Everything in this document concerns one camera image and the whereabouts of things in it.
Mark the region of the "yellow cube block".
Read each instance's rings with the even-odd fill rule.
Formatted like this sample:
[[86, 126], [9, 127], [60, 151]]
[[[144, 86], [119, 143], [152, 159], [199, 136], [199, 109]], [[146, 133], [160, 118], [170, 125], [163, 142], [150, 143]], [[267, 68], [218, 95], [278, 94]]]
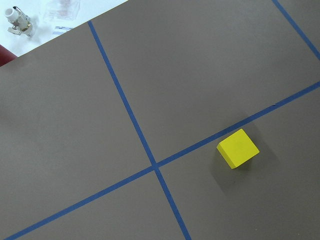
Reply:
[[222, 140], [216, 148], [231, 169], [239, 167], [260, 153], [242, 128]]

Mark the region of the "red cylinder object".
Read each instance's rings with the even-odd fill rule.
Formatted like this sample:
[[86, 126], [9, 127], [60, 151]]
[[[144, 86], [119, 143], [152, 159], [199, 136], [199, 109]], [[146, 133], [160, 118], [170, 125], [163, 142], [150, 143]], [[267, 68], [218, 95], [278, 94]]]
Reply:
[[5, 64], [15, 60], [17, 58], [11, 51], [0, 45], [0, 66], [4, 66]]

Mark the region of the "small white metal fitting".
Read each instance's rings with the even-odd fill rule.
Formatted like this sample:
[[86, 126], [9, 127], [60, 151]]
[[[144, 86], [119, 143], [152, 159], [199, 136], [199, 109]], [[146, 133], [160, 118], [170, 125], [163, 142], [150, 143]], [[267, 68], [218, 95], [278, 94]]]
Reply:
[[34, 27], [28, 15], [26, 15], [19, 7], [13, 6], [4, 11], [4, 16], [11, 24], [7, 31], [11, 34], [20, 36], [26, 35], [31, 38], [34, 35]]

